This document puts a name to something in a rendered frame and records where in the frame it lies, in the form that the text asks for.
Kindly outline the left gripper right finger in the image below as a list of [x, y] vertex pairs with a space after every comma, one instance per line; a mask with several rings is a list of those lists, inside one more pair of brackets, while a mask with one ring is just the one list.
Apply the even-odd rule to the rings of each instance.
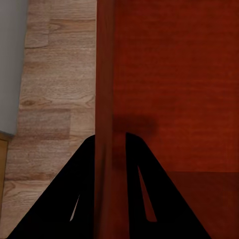
[[[211, 239], [145, 141], [125, 137], [130, 239]], [[146, 219], [138, 166], [157, 222]]]

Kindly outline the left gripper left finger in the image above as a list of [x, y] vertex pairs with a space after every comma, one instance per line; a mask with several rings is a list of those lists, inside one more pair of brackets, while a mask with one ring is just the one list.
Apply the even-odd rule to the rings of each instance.
[[94, 239], [94, 180], [92, 135], [7, 239]]

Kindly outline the storage box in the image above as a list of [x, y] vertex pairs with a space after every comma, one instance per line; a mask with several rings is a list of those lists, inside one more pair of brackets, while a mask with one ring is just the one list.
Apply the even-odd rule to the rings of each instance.
[[239, 0], [97, 0], [94, 239], [130, 239], [127, 132], [211, 239], [239, 239]]

